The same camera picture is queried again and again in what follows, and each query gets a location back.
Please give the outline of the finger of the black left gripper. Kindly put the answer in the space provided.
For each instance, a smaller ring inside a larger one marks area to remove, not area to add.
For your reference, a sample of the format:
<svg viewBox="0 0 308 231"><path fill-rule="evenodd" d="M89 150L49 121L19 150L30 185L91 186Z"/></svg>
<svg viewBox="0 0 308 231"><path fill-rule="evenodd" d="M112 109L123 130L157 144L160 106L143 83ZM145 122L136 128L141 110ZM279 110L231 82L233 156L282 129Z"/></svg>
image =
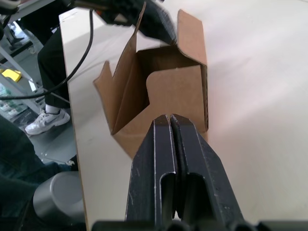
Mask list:
<svg viewBox="0 0 308 231"><path fill-rule="evenodd" d="M152 0L146 0L145 3L139 31L147 37L164 40L166 32L162 19L163 9Z"/></svg>
<svg viewBox="0 0 308 231"><path fill-rule="evenodd" d="M169 13L154 2L154 38L168 45L177 41L176 31Z"/></svg>

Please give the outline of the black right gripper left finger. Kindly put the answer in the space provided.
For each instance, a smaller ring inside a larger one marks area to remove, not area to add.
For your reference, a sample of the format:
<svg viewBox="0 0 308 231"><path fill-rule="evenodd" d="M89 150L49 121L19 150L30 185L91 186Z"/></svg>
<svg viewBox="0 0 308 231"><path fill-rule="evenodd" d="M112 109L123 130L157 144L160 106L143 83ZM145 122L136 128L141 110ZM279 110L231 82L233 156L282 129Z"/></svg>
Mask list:
<svg viewBox="0 0 308 231"><path fill-rule="evenodd" d="M170 121L166 115L151 124L131 166L127 221L171 221L177 161Z"/></svg>

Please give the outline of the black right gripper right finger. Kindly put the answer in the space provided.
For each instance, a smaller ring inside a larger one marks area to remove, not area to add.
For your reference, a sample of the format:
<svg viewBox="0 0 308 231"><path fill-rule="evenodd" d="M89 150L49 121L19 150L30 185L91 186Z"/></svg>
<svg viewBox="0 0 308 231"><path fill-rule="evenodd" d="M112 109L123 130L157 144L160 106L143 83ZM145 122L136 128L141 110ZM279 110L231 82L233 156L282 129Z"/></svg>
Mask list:
<svg viewBox="0 0 308 231"><path fill-rule="evenodd" d="M184 221L242 221L223 164L191 120L170 118L180 171L178 211Z"/></svg>

